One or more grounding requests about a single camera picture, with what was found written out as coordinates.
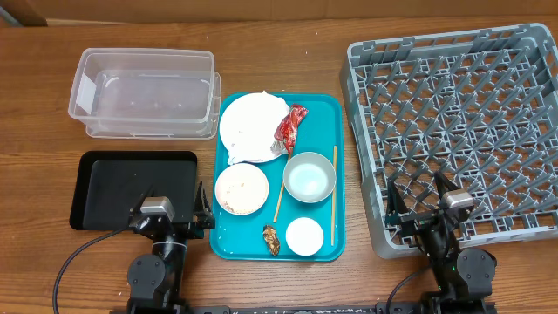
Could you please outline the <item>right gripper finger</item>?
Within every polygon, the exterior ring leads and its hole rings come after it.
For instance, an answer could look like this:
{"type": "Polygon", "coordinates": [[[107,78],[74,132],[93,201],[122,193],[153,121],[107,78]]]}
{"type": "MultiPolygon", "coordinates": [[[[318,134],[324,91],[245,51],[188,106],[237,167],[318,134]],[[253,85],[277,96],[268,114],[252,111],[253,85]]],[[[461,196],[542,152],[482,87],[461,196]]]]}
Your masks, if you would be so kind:
{"type": "Polygon", "coordinates": [[[434,182],[439,195],[439,199],[442,200],[443,195],[446,192],[458,190],[459,187],[450,181],[442,172],[436,171],[434,173],[434,182]]]}
{"type": "Polygon", "coordinates": [[[408,214],[409,208],[405,205],[404,199],[396,187],[395,181],[387,183],[387,215],[408,214]]]}

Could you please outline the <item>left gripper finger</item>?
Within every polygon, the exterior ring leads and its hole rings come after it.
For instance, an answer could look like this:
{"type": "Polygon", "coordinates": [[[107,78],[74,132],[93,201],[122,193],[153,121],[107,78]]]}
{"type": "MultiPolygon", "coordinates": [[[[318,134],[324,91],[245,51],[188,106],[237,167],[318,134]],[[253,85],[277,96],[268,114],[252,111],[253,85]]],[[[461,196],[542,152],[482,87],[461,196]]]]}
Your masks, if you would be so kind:
{"type": "Polygon", "coordinates": [[[153,196],[153,191],[154,188],[153,186],[149,186],[145,192],[142,192],[139,196],[139,199],[136,201],[136,203],[130,208],[129,212],[130,212],[130,216],[134,216],[135,214],[140,212],[140,208],[143,204],[143,202],[145,201],[146,198],[148,197],[152,197],[153,196]]]}
{"type": "Polygon", "coordinates": [[[214,213],[209,205],[207,194],[205,188],[203,187],[202,181],[199,182],[196,191],[193,213],[196,217],[196,221],[203,229],[215,228],[214,213]]]}

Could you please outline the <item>pink small bowl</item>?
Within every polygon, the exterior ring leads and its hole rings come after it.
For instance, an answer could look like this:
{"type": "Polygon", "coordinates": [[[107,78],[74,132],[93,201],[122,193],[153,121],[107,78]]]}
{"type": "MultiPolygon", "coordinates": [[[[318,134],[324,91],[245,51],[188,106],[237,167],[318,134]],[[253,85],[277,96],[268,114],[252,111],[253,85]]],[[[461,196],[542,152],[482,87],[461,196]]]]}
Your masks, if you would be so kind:
{"type": "Polygon", "coordinates": [[[268,199],[269,181],[259,167],[238,163],[219,174],[214,195],[217,203],[230,214],[250,215],[268,199]]]}

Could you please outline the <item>grey-green bowl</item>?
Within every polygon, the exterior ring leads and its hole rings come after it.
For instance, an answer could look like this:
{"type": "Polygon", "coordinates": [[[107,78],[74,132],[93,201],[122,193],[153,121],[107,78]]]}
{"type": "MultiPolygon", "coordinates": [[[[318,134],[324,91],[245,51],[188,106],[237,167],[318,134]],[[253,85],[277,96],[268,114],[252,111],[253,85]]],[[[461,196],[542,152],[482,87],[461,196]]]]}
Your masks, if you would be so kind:
{"type": "Polygon", "coordinates": [[[318,203],[330,196],[336,186],[336,170],[325,156],[304,152],[287,162],[283,183],[288,193],[304,203],[318,203]]]}

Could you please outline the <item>white cup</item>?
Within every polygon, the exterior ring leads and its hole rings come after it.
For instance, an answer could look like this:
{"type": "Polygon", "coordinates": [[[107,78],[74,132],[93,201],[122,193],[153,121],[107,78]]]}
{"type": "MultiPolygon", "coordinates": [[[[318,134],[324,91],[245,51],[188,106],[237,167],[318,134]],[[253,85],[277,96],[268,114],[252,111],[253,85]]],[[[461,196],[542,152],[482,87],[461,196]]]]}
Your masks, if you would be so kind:
{"type": "Polygon", "coordinates": [[[309,217],[300,217],[286,229],[289,248],[299,256],[313,256],[323,246],[323,229],[318,222],[309,217]]]}

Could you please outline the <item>red snack wrapper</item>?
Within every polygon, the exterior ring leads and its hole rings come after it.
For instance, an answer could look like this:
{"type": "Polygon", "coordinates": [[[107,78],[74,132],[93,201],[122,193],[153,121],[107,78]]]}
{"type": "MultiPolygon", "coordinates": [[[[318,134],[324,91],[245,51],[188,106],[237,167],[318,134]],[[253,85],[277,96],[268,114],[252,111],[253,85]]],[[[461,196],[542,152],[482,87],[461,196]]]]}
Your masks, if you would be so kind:
{"type": "Polygon", "coordinates": [[[271,150],[279,154],[292,154],[296,145],[298,127],[309,110],[301,105],[293,104],[274,133],[274,144],[271,150]]]}

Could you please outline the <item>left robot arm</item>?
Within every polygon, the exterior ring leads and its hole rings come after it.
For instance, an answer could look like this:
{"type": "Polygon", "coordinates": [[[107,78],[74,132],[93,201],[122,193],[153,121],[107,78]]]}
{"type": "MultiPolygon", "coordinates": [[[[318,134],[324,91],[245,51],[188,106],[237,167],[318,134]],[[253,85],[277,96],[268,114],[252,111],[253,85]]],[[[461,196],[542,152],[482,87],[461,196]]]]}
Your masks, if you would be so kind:
{"type": "Polygon", "coordinates": [[[194,220],[174,222],[174,208],[165,196],[150,187],[130,209],[128,228],[153,241],[152,252],[135,258],[127,271],[131,286],[126,312],[192,313],[180,296],[186,261],[187,241],[202,239],[204,231],[215,228],[215,218],[204,187],[194,199],[194,220]]]}

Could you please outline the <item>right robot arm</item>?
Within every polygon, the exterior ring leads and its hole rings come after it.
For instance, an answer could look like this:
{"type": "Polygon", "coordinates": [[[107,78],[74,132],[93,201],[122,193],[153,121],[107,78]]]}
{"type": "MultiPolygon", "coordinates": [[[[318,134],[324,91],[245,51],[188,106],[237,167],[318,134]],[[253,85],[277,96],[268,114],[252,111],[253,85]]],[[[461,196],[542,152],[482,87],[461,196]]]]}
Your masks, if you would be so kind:
{"type": "Polygon", "coordinates": [[[413,278],[431,270],[438,285],[436,291],[424,292],[414,306],[417,313],[495,313],[494,304],[485,302],[492,295],[492,281],[497,260],[483,249],[462,249],[454,230],[469,219],[474,208],[473,197],[440,171],[434,174],[439,194],[438,205],[423,213],[409,212],[394,181],[387,183],[387,211],[384,222],[399,226],[402,236],[418,242],[428,265],[403,279],[392,290],[385,303],[390,313],[393,298],[413,278]]]}

